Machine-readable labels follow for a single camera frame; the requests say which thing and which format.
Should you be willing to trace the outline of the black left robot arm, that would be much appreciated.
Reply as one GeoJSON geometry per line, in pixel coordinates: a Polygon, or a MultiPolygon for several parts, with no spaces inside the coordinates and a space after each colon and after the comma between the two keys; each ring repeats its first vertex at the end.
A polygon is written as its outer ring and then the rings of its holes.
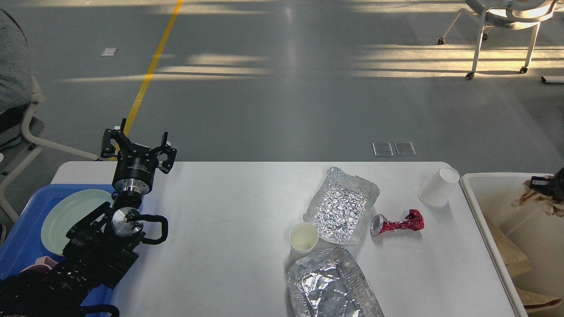
{"type": "Polygon", "coordinates": [[[123,132],[125,125],[123,119],[117,128],[105,130],[101,144],[101,157],[117,160],[112,201],[101,203],[68,229],[64,259],[49,271],[24,269],[1,281],[3,317],[119,316],[115,305],[82,303],[94,288],[118,285],[138,259],[134,249],[140,243],[158,245],[167,240],[168,220],[141,214],[139,209],[153,189],[155,172],[168,174],[177,156],[167,132],[159,146],[150,148],[131,142],[123,132]]]}

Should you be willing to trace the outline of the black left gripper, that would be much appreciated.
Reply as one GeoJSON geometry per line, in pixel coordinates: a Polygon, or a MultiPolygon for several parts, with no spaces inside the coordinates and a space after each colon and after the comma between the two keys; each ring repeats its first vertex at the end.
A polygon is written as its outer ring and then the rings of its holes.
{"type": "Polygon", "coordinates": [[[168,132],[163,133],[161,144],[153,149],[133,149],[133,143],[124,133],[125,126],[126,118],[123,118],[117,128],[104,131],[100,158],[118,159],[111,183],[116,191],[135,191],[146,195],[153,189],[155,170],[169,174],[178,151],[168,141],[168,132]]]}

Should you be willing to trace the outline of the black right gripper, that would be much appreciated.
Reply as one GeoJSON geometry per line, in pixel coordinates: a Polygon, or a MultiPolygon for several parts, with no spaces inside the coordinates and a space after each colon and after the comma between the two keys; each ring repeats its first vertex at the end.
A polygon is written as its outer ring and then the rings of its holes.
{"type": "Polygon", "coordinates": [[[555,200],[564,200],[564,168],[561,168],[553,177],[533,176],[530,179],[530,189],[536,192],[552,192],[555,200]]]}

